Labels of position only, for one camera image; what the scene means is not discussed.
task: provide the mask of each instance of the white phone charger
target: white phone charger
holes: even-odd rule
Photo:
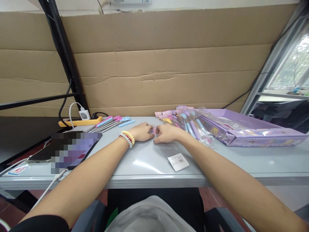
[[[85,108],[81,107],[79,114],[82,120],[90,120],[89,112],[88,110],[85,110]]]

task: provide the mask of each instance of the window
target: window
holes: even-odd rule
[[[309,33],[302,33],[299,42],[291,48],[279,65],[266,89],[268,90],[300,90],[309,89]]]

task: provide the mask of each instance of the power strip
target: power strip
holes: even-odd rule
[[[81,118],[78,118],[78,120],[76,120],[76,118],[72,119],[73,126],[96,125],[102,121],[103,121],[103,117],[101,116],[99,116],[97,119],[91,119],[91,120],[82,120]],[[64,119],[64,122],[68,124],[69,126],[72,126],[70,119]],[[61,127],[66,127],[66,125],[64,125],[62,121],[59,121],[58,124]]]

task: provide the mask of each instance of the bracelet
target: bracelet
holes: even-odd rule
[[[123,130],[121,133],[123,133],[123,134],[127,135],[128,137],[130,137],[130,139],[132,141],[132,145],[134,145],[135,139],[134,139],[133,135],[131,135],[130,132]]]
[[[126,141],[128,142],[128,144],[129,144],[129,146],[130,146],[130,148],[132,148],[132,142],[131,142],[131,140],[128,138],[128,136],[127,135],[125,135],[124,133],[119,133],[119,137],[123,137],[123,138],[125,138],[126,139]]]

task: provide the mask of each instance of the black metal shelf frame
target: black metal shelf frame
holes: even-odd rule
[[[46,15],[47,22],[51,29],[51,35],[56,47],[56,50],[61,58],[64,71],[67,79],[71,81],[71,91],[69,94],[56,95],[51,97],[43,97],[37,99],[29,99],[24,101],[16,101],[0,104],[0,110],[11,109],[20,106],[31,105],[40,102],[48,102],[56,99],[74,97],[75,101],[80,103],[86,110],[89,111],[85,94],[81,85],[79,74],[72,55],[72,50],[65,34],[65,30],[58,12],[55,0],[38,0]]]

